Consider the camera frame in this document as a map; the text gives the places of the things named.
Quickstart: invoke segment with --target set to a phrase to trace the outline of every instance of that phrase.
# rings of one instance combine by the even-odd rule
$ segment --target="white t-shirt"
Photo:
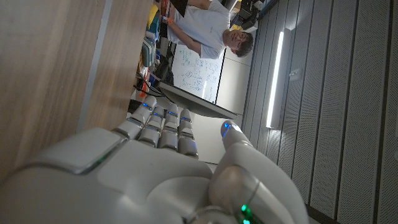
[[[173,22],[201,43],[200,58],[217,59],[225,50],[223,32],[229,30],[229,11],[218,0],[212,1],[208,10],[187,6],[185,17],[175,10]],[[176,44],[184,44],[169,27],[167,38]]]

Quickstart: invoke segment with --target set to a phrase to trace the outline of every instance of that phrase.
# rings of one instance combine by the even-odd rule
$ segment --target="wooden table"
[[[126,118],[151,4],[0,1],[0,181],[78,123],[112,129]]]

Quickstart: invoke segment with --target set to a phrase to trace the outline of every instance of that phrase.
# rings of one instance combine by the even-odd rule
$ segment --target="acoustic wall panel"
[[[269,12],[267,33],[265,35],[266,42],[264,45],[264,50],[262,52],[260,77],[259,77],[259,82],[257,84],[257,95],[254,103],[254,115],[251,126],[250,138],[249,138],[254,147],[257,147],[257,140],[259,139],[261,116],[264,108],[264,95],[266,92],[266,88],[271,87],[272,83],[272,81],[268,79],[269,77],[268,68],[271,59],[271,53],[272,53],[271,51],[272,51],[272,44],[274,41],[274,31],[275,31],[275,23],[277,15],[278,15],[278,3]]]
[[[394,1],[377,223],[398,223],[398,2]]]
[[[313,0],[301,0],[298,10],[297,26],[295,28],[295,42],[291,70],[301,68],[305,72],[307,61],[308,41],[312,21]],[[282,140],[279,152],[278,166],[292,175],[297,123],[299,121],[300,101],[304,76],[300,80],[289,82],[285,119],[282,130]]]
[[[246,114],[245,114],[246,119],[245,119],[245,124],[244,124],[244,134],[248,138],[250,138],[251,126],[252,126],[252,122],[253,122],[254,104],[256,102],[257,87],[258,87],[259,78],[260,78],[261,62],[262,62],[262,56],[263,56],[264,46],[265,46],[264,44],[266,42],[268,18],[269,18],[269,14],[265,15],[263,17],[263,19],[260,21],[261,29],[259,32],[256,60],[254,61],[254,65],[252,65],[252,67],[254,67],[254,69],[253,69],[253,73],[251,74],[252,82],[251,82],[251,86],[249,87],[250,91],[249,91],[249,98],[248,98],[248,106],[247,106],[247,110],[246,110]]]
[[[276,164],[278,163],[279,141],[280,131],[270,130],[266,156]]]
[[[271,95],[272,79],[274,77],[276,53],[278,50],[279,36],[280,36],[280,32],[282,32],[285,28],[286,11],[287,11],[287,0],[280,0],[279,5],[278,5],[276,24],[275,24],[274,41],[272,42],[271,59],[270,59],[269,68],[267,71],[268,72],[268,83],[267,83],[267,88],[266,88],[264,99],[263,99],[264,106],[262,107],[262,111],[261,111],[259,139],[257,142],[257,147],[264,148],[265,154],[267,151],[267,144],[268,144],[268,139],[269,139],[268,138],[269,128],[266,127],[268,107],[269,107],[269,98]]]
[[[389,29],[389,1],[360,0],[337,221],[372,223]]]
[[[299,10],[299,2],[298,1],[288,1],[287,3],[287,13],[285,20],[285,27],[290,29],[292,32],[291,40],[290,40],[290,50],[289,50],[289,61],[287,63],[287,71],[290,72],[290,68],[292,66],[292,56],[293,56],[293,46],[295,40],[295,26],[297,21],[297,12]],[[286,106],[286,98],[287,98],[287,89],[289,86],[289,74],[286,74],[287,78],[285,79],[285,90],[282,98],[282,112],[280,115],[281,123],[283,124],[283,120],[285,117],[285,106]],[[279,146],[280,146],[280,135],[282,131],[274,130],[273,133],[270,132],[269,142],[267,144],[267,156],[270,156],[276,164],[278,163],[279,157]]]
[[[298,122],[292,180],[300,191],[304,203],[307,204],[311,189],[313,155],[317,143],[332,2],[331,0],[314,1],[300,121]]]
[[[254,64],[256,63],[256,58],[257,58],[257,51],[258,51],[258,45],[259,45],[259,38],[260,38],[260,31],[261,31],[261,21],[259,21],[259,27],[256,32],[256,36],[254,39],[254,46],[253,46],[253,56],[252,56],[252,61],[251,61],[251,66],[250,66],[250,74],[249,74],[249,83],[248,83],[248,89],[246,91],[246,99],[244,102],[244,108],[243,108],[243,120],[242,120],[242,132],[245,133],[245,124],[246,124],[246,115],[248,111],[248,104],[249,104],[249,98],[250,98],[250,91],[251,91],[251,85],[253,83],[253,72],[254,72]]]
[[[357,1],[334,0],[310,206],[335,217]]]

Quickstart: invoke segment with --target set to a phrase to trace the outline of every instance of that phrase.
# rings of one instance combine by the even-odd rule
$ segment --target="man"
[[[253,36],[240,30],[229,31],[229,11],[218,0],[188,0],[185,16],[170,7],[167,38],[184,44],[200,58],[217,59],[226,47],[238,57],[253,48]]]

